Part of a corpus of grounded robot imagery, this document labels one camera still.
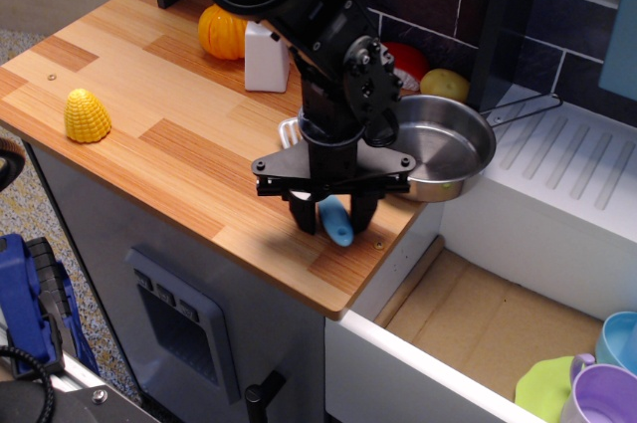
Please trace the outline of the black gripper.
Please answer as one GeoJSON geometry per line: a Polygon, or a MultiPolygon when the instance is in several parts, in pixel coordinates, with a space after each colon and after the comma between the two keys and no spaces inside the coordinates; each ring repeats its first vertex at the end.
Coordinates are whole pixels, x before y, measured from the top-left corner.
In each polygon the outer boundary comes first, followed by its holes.
{"type": "Polygon", "coordinates": [[[305,233],[317,231],[313,197],[351,195],[349,222],[354,233],[367,229],[380,198],[409,191],[408,175],[416,159],[388,147],[371,147],[363,140],[345,146],[320,146],[306,140],[253,161],[260,196],[290,191],[290,211],[305,233]]]}

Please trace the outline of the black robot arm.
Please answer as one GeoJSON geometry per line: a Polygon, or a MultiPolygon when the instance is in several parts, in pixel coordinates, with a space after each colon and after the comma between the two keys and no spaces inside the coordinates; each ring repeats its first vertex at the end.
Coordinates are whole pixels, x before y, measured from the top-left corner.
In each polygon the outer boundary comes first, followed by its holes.
{"type": "Polygon", "coordinates": [[[408,190],[415,165],[392,149],[402,83],[365,7],[358,0],[213,1],[269,29],[301,75],[302,139],[253,162],[258,193],[287,201],[307,233],[316,229],[321,200],[346,195],[353,231],[365,230],[380,199],[408,190]]]}

